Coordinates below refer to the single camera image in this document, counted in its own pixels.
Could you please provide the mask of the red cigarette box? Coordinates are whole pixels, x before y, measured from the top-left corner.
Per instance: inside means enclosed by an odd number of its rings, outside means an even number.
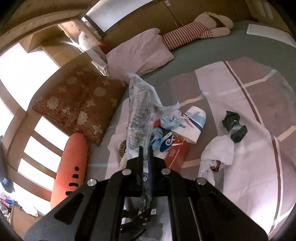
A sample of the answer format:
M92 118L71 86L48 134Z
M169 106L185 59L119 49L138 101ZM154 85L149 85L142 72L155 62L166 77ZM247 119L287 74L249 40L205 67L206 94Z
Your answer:
M189 143L184 138L177 136L165 157L166 167L179 173L190 150Z

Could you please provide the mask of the dark green wrapper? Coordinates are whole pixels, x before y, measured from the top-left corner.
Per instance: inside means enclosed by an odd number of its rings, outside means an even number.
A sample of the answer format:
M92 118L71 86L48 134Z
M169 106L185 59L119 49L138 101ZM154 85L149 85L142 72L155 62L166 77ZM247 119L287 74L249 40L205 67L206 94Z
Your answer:
M239 121L240 115L228 110L226 111L224 120L222 120L222 125L234 143L241 142L248 132L246 125L241 125Z

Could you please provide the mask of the light blue cloth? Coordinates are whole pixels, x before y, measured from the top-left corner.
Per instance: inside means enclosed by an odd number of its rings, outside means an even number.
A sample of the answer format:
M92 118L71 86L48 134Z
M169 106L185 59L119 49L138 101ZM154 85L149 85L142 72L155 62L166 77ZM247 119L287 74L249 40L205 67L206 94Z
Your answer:
M164 136L163 129L172 130L179 126L182 120L182 113L179 110L175 110L171 114L155 121L149 146L152 146L154 151L158 150L161 146L161 141Z

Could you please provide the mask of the clear printed plastic bag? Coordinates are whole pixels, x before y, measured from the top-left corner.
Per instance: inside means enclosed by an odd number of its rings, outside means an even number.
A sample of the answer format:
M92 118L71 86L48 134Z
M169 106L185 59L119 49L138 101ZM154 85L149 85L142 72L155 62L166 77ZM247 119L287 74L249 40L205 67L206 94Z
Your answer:
M143 183L140 212L151 207L149 190L149 142L154 122L180 108L180 104L163 106L155 88L137 74L129 73L129 122L127 127L126 156L130 160L141 157L141 181Z

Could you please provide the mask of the orange carrot plush pillow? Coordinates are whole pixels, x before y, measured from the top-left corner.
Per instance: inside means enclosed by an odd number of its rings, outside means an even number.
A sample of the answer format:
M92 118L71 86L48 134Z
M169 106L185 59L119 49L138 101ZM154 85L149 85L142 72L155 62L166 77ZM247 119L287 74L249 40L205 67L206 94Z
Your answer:
M82 133L71 135L65 145L51 194L51 208L84 183L88 144Z

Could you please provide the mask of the brown floral cushion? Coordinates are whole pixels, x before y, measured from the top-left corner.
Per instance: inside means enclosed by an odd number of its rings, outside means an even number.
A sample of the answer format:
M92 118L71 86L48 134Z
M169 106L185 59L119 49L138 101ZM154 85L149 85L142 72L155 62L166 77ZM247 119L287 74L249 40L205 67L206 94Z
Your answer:
M75 67L33 105L33 110L100 145L127 89L88 64Z

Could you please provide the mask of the plaid pink grey blanket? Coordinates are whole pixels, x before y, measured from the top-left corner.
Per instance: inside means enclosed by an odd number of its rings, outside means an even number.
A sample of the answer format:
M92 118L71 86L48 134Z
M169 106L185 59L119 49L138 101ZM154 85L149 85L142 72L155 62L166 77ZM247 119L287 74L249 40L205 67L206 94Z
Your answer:
M152 83L162 120L191 150L181 175L203 177L274 238L295 206L295 92L250 58Z

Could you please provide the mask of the pink pillow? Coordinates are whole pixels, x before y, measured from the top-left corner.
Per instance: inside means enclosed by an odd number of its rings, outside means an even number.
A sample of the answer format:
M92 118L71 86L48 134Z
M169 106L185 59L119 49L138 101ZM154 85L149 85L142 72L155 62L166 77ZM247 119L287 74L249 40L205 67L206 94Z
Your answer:
M109 77L129 82L129 73L142 76L173 60L159 33L148 29L112 49L107 54Z

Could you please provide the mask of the white plush toy on shelf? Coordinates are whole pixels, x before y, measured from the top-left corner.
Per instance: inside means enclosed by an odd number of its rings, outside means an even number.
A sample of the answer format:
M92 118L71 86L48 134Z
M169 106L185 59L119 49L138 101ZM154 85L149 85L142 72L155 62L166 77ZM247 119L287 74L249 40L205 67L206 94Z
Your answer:
M79 47L85 52L94 46L98 46L100 42L96 39L89 38L84 32L81 32L78 36Z

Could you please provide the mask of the green bed mattress sheet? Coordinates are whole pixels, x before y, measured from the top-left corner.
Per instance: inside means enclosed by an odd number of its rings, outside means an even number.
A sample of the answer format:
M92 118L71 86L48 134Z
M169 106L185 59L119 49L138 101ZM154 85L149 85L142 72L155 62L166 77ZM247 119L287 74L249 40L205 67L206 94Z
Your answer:
M188 80L177 80L178 75L215 62L247 57L276 69L295 88L295 48L274 39L248 35L251 23L236 23L229 36L196 40L174 50L174 60L142 76L143 80L155 87L162 104L182 103L201 93Z

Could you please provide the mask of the striped plush dog toy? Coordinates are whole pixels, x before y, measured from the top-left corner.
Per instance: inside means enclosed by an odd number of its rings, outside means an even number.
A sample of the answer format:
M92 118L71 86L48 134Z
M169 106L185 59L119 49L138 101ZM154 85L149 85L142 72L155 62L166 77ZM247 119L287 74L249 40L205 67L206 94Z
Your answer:
M198 39L225 37L233 27L227 16L204 12L191 23L162 35L162 41L169 50L174 50Z

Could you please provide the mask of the white flat board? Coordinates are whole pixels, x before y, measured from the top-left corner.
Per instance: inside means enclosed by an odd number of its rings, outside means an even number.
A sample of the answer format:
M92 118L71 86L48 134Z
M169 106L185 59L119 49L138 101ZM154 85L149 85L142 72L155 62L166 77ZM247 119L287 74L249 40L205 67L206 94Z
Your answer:
M276 28L249 24L246 33L248 35L273 39L295 48L295 40L292 38L292 36L289 33Z

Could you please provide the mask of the wooden bed headboard rail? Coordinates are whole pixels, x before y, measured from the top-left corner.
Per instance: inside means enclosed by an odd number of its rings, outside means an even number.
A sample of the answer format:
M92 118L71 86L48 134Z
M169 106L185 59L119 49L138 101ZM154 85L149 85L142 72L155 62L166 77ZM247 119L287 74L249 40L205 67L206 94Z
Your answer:
M20 160L24 159L45 175L51 178L56 178L56 173L54 171L41 165L31 156L26 154L25 147L29 138L33 137L41 145L57 154L59 157L62 156L63 151L35 131L35 127L41 118L41 114L32 110L32 106L41 99L47 90L57 84L65 74L69 73L76 66L83 67L90 64L91 61L92 59L90 56L84 52L62 66L37 90L30 101L27 111L23 110L5 88L4 84L1 83L1 99L9 111L14 115L1 143L6 174L8 178L17 185L46 201L51 200L51 191L20 174L18 172Z

